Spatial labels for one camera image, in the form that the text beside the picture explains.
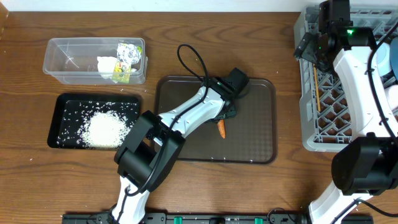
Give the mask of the orange carrot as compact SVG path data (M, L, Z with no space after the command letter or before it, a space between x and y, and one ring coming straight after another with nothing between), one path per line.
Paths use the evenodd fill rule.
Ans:
M218 131L220 133L220 136L225 139L226 138L226 128L225 128L225 124L224 124L224 120L221 119L218 121L217 123L218 126Z

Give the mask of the wooden chopstick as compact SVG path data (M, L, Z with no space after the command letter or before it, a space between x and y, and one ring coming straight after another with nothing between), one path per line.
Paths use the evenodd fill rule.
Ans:
M319 95L319 89L318 89L318 75L317 75L317 68L316 68L315 64L313 65L313 75L314 75L314 80L315 80L315 96L316 96L316 101L317 101L317 111L321 112L320 95Z

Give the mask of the light blue bowl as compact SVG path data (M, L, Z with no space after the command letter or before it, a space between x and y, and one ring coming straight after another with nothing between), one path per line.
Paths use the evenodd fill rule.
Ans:
M392 71L390 62L390 45L382 43L377 52L377 67L379 76L383 77Z

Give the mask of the yellow silver snack wrapper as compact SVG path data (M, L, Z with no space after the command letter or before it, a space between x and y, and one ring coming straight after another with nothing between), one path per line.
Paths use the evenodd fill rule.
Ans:
M140 45L119 43L112 81L129 83L131 73L137 71L132 66L139 63L141 57L142 47Z

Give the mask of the white tissue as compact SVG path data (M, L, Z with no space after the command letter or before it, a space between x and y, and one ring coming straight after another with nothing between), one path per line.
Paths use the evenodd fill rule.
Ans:
M114 68L116 66L116 57L97 57L97 68L99 74L104 78L111 78L113 76Z

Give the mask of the dark blue plate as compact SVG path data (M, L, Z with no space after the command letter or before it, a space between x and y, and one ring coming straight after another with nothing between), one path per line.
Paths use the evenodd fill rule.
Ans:
M390 64L396 80L398 80L398 37L390 44Z

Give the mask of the white plastic cup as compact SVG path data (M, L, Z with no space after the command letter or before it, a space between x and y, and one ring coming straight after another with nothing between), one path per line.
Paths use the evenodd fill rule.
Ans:
M385 89L387 102L392 111L398 107L398 85L392 85Z

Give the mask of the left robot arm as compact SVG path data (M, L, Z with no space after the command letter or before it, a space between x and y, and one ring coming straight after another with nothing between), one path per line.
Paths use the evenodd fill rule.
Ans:
M143 113L114 156L121 190L108 221L139 223L149 194L170 173L187 136L203 123L236 115L234 101L247 84L246 78L215 77L175 109Z

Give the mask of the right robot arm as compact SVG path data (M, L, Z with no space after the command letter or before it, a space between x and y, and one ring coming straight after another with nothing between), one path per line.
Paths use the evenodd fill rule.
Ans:
M357 205L397 188L397 120L379 76L381 46L368 27L307 32L294 55L340 79L351 118L352 141L331 163L331 184L307 209L302 223L341 223Z

